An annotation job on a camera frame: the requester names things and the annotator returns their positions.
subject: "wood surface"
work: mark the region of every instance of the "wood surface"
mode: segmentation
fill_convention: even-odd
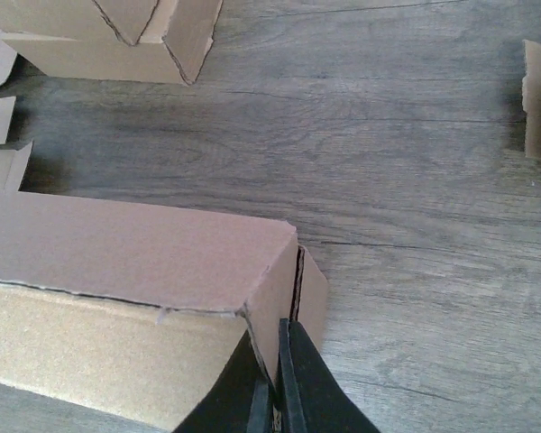
[[[19,61],[0,97],[36,142],[25,190],[298,226],[325,359],[382,433],[541,433],[523,39],[541,0],[225,0],[191,88]],[[0,432],[118,431],[154,430],[0,386]]]

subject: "wood grain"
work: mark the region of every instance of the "wood grain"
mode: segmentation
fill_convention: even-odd
[[[541,0],[226,0],[191,88],[19,62],[26,190],[288,219],[325,359],[383,433],[541,432]],[[0,386],[0,432],[150,429]]]

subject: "black tool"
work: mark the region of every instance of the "black tool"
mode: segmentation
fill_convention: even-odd
[[[280,322],[274,391],[247,333],[212,391],[174,433],[380,433],[337,384],[302,324]]]

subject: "floor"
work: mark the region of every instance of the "floor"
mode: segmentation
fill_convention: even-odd
[[[541,0],[225,0],[192,88],[20,61],[26,190],[288,219],[325,359],[382,433],[541,433]],[[154,430],[0,386],[0,432]]]

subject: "floor plank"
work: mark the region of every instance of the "floor plank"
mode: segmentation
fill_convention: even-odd
[[[383,433],[541,432],[541,0],[225,0],[190,88],[20,61],[25,190],[288,219],[332,283],[325,359]],[[0,431],[152,430],[0,386]]]

